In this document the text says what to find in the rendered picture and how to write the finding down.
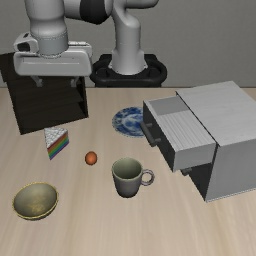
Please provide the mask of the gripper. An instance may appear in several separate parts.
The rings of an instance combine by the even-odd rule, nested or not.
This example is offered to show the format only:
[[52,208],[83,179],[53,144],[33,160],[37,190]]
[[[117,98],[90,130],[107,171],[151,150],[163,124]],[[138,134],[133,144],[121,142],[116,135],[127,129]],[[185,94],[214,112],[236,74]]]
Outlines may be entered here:
[[13,47],[16,73],[31,76],[37,87],[43,86],[43,79],[38,76],[73,76],[70,86],[75,88],[78,76],[92,73],[92,47],[86,42],[69,41],[64,52],[43,55],[39,52],[39,42],[26,32],[16,39]]

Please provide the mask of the small orange fruit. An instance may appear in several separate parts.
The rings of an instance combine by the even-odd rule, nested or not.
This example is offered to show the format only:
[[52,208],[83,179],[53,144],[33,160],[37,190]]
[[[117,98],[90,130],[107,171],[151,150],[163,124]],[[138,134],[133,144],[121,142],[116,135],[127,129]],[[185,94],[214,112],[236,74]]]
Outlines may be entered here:
[[86,155],[85,155],[85,162],[88,165],[94,165],[97,162],[97,154],[94,151],[89,151]]

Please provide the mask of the open grey drawer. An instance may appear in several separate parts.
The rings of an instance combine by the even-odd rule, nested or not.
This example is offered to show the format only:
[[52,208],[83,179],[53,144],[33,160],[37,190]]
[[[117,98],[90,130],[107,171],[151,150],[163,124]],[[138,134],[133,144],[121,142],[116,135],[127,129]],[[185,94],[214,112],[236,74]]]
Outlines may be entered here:
[[214,139],[179,96],[143,101],[141,129],[175,172],[213,160]]

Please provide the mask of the grey cabinet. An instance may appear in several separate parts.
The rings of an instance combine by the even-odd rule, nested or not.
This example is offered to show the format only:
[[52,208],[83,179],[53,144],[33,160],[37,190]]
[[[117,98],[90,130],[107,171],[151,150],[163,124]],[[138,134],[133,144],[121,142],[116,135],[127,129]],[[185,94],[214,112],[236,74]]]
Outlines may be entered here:
[[256,189],[256,101],[232,81],[177,91],[216,142],[190,177],[205,201]]

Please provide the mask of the olive bowl with yellow rim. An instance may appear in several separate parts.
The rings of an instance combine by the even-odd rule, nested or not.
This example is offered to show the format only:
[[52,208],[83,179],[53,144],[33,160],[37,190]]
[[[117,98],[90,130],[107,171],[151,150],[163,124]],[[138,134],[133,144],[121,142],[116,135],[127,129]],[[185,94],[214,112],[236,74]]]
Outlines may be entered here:
[[46,182],[33,182],[22,187],[12,200],[15,213],[25,220],[40,220],[56,208],[59,194]]

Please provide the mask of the grey-green mug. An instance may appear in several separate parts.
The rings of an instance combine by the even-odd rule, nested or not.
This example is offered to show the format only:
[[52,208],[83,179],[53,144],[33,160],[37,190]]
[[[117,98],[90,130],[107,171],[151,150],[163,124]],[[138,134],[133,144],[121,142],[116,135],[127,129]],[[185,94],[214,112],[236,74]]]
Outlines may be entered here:
[[123,198],[134,197],[141,185],[149,186],[155,179],[152,170],[144,169],[139,161],[130,157],[115,161],[111,171],[116,191]]

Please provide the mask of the rainbow cake wedge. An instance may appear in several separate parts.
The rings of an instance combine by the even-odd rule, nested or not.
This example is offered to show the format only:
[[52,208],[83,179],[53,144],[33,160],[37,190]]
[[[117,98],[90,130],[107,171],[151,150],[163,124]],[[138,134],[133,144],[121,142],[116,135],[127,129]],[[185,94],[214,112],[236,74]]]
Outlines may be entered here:
[[52,160],[69,144],[67,129],[57,127],[45,128],[44,135],[48,157],[50,160]]

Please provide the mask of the blue and white plate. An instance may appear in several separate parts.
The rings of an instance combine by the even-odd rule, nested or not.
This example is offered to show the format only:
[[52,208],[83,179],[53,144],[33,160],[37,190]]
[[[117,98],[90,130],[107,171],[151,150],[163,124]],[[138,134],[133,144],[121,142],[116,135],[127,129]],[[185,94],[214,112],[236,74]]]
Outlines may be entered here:
[[144,136],[140,123],[143,119],[141,107],[127,107],[119,110],[112,118],[112,126],[116,132],[132,138]]

